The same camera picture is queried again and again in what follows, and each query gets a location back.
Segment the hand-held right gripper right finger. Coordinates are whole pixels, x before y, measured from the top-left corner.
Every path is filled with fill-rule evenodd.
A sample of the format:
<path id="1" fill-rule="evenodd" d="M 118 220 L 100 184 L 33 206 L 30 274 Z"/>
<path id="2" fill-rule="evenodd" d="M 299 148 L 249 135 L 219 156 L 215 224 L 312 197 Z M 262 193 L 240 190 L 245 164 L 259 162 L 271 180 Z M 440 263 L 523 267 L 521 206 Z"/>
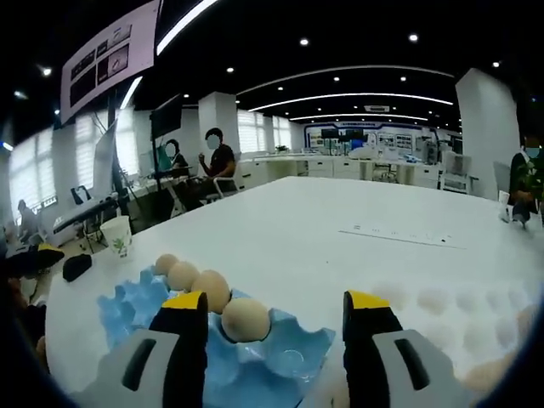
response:
<path id="1" fill-rule="evenodd" d="M 344 293 L 343 343 L 351 407 L 470 405 L 451 359 L 418 331 L 405 330 L 385 299 Z"/>

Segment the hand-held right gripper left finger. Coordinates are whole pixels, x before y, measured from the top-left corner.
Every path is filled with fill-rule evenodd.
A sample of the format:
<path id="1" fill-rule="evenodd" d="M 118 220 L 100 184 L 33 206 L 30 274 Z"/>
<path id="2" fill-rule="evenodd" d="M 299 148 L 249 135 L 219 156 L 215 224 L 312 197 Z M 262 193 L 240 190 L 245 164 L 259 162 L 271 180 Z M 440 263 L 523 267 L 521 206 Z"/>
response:
<path id="1" fill-rule="evenodd" d="M 205 292 L 170 298 L 148 329 L 100 360 L 95 380 L 71 399 L 79 407 L 202 407 L 207 334 Z"/>

